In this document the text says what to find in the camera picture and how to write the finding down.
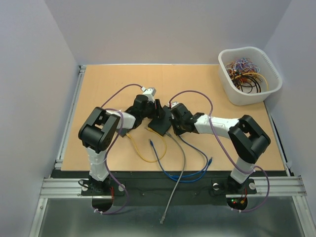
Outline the black network switch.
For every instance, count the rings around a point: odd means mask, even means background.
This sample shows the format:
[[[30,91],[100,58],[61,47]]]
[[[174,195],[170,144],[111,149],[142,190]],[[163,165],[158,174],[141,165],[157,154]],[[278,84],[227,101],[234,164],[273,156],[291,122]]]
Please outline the black network switch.
[[[126,129],[126,128],[123,128],[120,132],[120,136],[121,137],[124,137],[128,132],[130,131],[130,129]]]
[[[165,112],[164,118],[155,118],[148,124],[148,128],[152,129],[161,136],[164,136],[171,127],[171,112],[167,106],[163,107],[163,111]]]

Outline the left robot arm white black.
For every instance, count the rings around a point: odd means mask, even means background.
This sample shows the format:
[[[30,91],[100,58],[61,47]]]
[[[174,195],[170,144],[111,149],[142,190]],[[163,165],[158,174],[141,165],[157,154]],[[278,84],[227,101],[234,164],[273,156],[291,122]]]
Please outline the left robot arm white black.
[[[167,106],[162,106],[159,99],[150,99],[149,95],[137,95],[133,105],[126,111],[116,111],[95,107],[79,130],[78,137],[89,156],[90,171],[88,180],[79,184],[86,190],[93,190],[100,195],[110,189],[106,180],[109,172],[105,159],[117,140],[116,136],[125,135],[127,131],[139,127],[144,119],[151,119],[154,128],[168,130]]]

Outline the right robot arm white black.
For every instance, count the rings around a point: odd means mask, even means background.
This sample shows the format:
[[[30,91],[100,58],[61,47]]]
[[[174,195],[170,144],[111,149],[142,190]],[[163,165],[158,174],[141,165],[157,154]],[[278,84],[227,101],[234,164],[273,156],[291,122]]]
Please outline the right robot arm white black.
[[[169,109],[169,120],[176,135],[186,132],[212,134],[218,142],[219,137],[231,140],[238,158],[227,178],[227,187],[233,193],[242,190],[254,171],[255,163],[271,143],[267,133],[254,118],[249,115],[232,119],[212,117],[204,113],[193,115],[184,104],[178,102],[172,103]]]

